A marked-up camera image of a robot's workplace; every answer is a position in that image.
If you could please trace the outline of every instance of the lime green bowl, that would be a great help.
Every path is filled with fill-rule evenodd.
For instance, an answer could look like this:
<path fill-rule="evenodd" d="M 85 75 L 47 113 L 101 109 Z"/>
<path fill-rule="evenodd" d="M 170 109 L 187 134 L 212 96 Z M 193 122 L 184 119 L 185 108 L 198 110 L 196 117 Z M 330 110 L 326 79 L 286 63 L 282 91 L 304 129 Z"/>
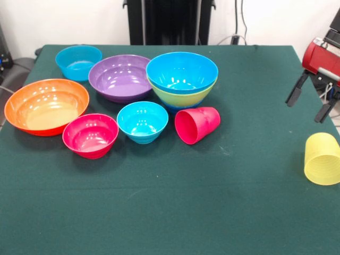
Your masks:
<path fill-rule="evenodd" d="M 175 107 L 188 107 L 200 103 L 209 94 L 215 83 L 216 81 L 207 89 L 192 94 L 173 94 L 157 88 L 152 83 L 150 84 L 156 95 L 164 103 Z"/>

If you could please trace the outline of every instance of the purple bowl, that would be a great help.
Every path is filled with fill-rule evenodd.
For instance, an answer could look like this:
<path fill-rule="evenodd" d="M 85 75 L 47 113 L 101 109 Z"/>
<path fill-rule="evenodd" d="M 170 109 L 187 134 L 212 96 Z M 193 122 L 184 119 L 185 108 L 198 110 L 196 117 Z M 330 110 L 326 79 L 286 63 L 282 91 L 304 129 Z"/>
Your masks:
<path fill-rule="evenodd" d="M 143 99 L 151 90 L 145 71 L 149 62 L 137 55 L 108 57 L 92 67 L 89 82 L 108 100 L 131 103 Z"/>

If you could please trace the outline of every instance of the yellow cup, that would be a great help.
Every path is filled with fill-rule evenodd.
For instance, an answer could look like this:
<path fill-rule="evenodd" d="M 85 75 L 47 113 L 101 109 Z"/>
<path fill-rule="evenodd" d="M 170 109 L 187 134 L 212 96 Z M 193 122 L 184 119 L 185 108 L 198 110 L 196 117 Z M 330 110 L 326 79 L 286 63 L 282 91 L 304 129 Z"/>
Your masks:
<path fill-rule="evenodd" d="M 315 133 L 307 139 L 304 174 L 319 185 L 340 182 L 340 147 L 331 134 Z"/>

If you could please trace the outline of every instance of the white wall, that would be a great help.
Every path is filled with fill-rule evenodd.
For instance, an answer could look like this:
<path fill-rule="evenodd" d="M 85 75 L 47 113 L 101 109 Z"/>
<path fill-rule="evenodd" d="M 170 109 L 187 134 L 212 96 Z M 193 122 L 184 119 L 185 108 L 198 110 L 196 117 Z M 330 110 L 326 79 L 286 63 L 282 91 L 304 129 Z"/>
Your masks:
<path fill-rule="evenodd" d="M 234 1 L 216 0 L 216 5 L 217 9 L 212 10 L 209 44 L 217 44 L 235 32 Z M 247 43 L 293 45 L 302 59 L 312 39 L 325 36 L 339 8 L 339 0 L 244 0 Z M 244 34 L 240 14 L 239 34 Z"/>
<path fill-rule="evenodd" d="M 44 44 L 129 44 L 122 0 L 0 0 L 0 23 L 14 58 Z"/>
<path fill-rule="evenodd" d="M 235 31 L 234 1 L 216 4 L 211 45 Z M 248 44 L 293 45 L 301 58 L 314 37 L 326 34 L 339 7 L 339 0 L 244 0 Z M 0 0 L 0 23 L 14 58 L 33 56 L 44 44 L 130 43 L 122 0 Z"/>

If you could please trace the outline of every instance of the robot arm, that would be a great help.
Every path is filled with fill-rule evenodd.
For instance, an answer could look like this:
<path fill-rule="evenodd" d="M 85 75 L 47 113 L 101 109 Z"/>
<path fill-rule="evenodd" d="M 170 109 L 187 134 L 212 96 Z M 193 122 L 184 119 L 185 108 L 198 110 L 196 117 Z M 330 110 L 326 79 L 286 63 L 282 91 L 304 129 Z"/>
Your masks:
<path fill-rule="evenodd" d="M 336 14 L 330 30 L 324 39 L 314 39 L 306 49 L 302 66 L 305 68 L 286 103 L 294 106 L 301 94 L 301 88 L 308 77 L 313 83 L 332 86 L 335 90 L 329 103 L 323 105 L 315 117 L 315 122 L 322 123 L 336 102 L 340 100 L 340 9 Z"/>

